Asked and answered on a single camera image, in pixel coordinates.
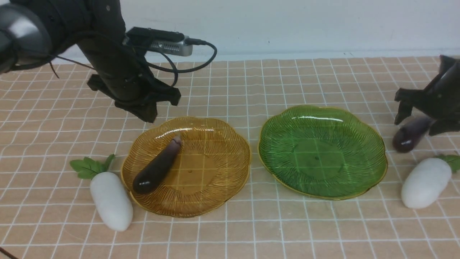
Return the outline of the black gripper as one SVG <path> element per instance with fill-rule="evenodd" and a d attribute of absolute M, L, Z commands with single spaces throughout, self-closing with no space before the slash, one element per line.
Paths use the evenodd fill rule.
<path fill-rule="evenodd" d="M 182 95 L 179 89 L 154 78 L 135 52 L 123 46 L 124 39 L 125 36 L 88 36 L 77 43 L 96 71 L 87 85 L 91 90 L 100 91 L 115 100 L 117 108 L 146 123 L 154 123 L 158 115 L 156 102 L 167 101 L 178 105 Z M 146 96 L 152 94 L 155 102 L 144 105 L 120 103 L 141 104 Z"/>

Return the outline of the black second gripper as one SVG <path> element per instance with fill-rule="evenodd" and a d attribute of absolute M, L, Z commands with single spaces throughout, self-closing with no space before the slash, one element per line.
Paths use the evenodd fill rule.
<path fill-rule="evenodd" d="M 399 88 L 394 101 L 398 111 L 394 125 L 412 115 L 413 108 L 432 119 L 429 136 L 460 131 L 460 64 L 459 59 L 439 56 L 438 74 L 423 90 Z"/>

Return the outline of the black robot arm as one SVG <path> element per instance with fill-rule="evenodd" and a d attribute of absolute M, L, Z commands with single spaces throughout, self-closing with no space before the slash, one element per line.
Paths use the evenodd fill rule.
<path fill-rule="evenodd" d="M 158 102 L 178 105 L 179 74 L 205 68 L 217 55 L 212 43 L 179 32 L 127 31 L 118 0 L 11 0 L 1 5 L 0 29 L 1 74 L 51 64 L 77 45 L 96 72 L 87 82 L 90 89 L 148 123 L 157 117 Z M 164 68 L 145 59 L 148 51 L 188 57 L 195 45 L 210 46 L 213 54 L 191 69 L 178 69 L 171 60 L 171 68 Z"/>

